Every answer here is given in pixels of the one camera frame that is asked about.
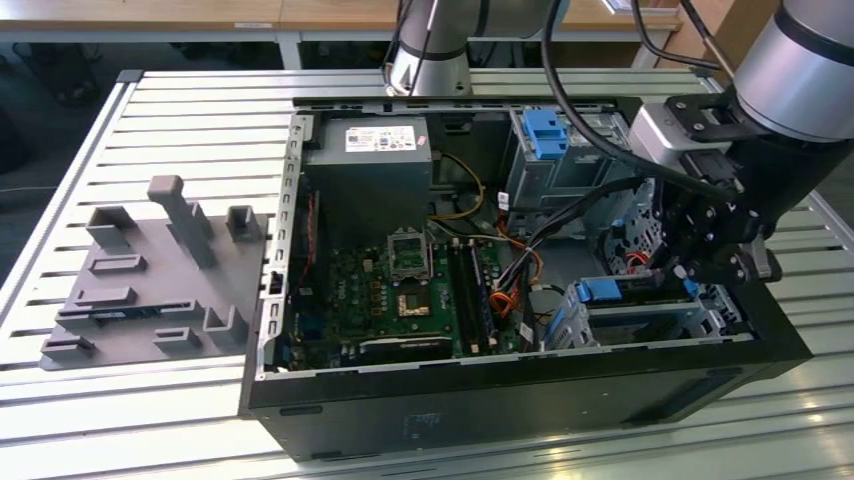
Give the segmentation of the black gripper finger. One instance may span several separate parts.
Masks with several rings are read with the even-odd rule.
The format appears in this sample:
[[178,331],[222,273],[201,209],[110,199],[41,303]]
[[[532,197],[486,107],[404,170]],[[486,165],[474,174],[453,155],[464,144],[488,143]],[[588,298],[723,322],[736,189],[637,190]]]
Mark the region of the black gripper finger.
[[685,278],[697,284],[736,286],[780,280],[780,264],[763,239],[705,249],[683,267]]
[[733,241],[721,204],[683,189],[656,190],[656,268],[689,280],[732,280]]

